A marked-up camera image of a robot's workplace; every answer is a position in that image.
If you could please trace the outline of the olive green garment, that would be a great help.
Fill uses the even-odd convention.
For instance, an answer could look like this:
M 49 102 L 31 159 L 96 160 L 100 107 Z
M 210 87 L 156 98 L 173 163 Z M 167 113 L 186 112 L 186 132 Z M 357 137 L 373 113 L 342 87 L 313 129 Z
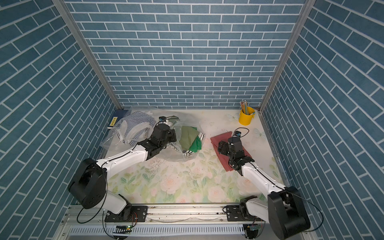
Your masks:
M 182 126 L 181 128 L 181 138 L 179 140 L 179 143 L 182 147 L 183 151 L 186 151 L 191 146 L 192 142 L 195 140 L 195 138 L 200 133 L 197 129 L 190 126 Z

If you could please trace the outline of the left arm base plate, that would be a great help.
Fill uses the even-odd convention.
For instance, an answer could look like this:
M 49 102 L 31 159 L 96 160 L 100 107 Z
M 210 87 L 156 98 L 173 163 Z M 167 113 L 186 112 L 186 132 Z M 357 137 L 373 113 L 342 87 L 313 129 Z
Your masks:
M 113 214 L 108 211 L 105 217 L 106 223 L 143 223 L 146 220 L 148 206 L 125 207 L 121 213 Z

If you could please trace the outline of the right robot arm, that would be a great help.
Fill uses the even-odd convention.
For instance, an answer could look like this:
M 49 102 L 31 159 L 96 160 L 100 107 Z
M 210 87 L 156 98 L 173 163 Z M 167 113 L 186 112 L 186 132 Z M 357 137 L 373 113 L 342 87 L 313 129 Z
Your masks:
M 234 136 L 226 142 L 219 142 L 218 152 L 229 157 L 229 166 L 254 184 L 267 199 L 266 203 L 256 196 L 242 199 L 238 210 L 244 220 L 265 221 L 280 240 L 311 227 L 299 191 L 295 187 L 286 187 L 267 175 L 254 159 L 245 154 L 240 137 Z

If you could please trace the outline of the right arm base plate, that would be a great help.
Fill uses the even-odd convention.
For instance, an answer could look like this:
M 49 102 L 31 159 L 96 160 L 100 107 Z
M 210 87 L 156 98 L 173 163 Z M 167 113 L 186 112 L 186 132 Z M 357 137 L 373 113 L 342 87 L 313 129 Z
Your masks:
M 227 216 L 228 222 L 241 222 L 241 221 L 263 221 L 261 218 L 252 216 L 245 205 L 227 205 L 222 208 Z

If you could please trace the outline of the clear vacuum bag with valve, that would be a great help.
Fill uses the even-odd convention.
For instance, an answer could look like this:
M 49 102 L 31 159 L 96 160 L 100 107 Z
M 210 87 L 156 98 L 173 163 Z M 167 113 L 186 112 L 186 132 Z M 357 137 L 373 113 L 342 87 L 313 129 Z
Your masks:
M 160 123 L 167 124 L 176 133 L 176 141 L 168 143 L 157 158 L 169 162 L 193 160 L 203 148 L 206 138 L 198 117 L 191 112 L 160 110 L 154 113 Z

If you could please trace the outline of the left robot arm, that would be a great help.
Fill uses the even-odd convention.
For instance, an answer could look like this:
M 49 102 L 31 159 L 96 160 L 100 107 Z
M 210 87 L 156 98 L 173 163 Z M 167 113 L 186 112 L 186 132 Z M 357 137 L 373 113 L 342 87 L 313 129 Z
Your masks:
M 167 124 L 158 124 L 152 135 L 130 150 L 105 159 L 83 160 L 69 185 L 70 194 L 84 209 L 101 208 L 113 214 L 126 213 L 129 201 L 108 189 L 108 180 L 123 170 L 158 155 L 169 143 L 177 140 L 176 132 Z

